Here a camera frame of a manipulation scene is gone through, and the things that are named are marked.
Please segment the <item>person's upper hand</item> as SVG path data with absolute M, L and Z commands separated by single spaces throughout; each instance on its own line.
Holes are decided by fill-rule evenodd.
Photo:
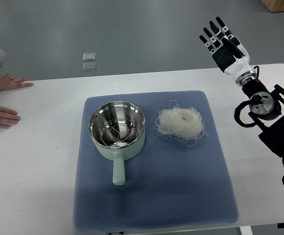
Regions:
M 0 79 L 0 92 L 27 88 L 33 85 L 34 83 L 29 82 L 29 80 L 26 78 L 17 78 L 11 73 L 7 73 L 3 78 Z

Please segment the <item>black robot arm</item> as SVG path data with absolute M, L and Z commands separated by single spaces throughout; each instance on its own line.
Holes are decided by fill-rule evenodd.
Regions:
M 244 128 L 258 126 L 259 139 L 281 158 L 284 166 L 284 88 L 276 84 L 269 91 L 259 80 L 259 66 L 242 74 L 239 85 L 248 96 L 234 112 L 236 123 Z

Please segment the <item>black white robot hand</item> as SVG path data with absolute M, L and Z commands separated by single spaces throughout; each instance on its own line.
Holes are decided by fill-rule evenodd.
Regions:
M 242 87 L 258 77 L 258 72 L 250 65 L 250 56 L 240 40 L 231 32 L 220 17 L 217 23 L 209 21 L 210 27 L 203 28 L 199 38 L 211 53 L 218 68 L 233 78 Z

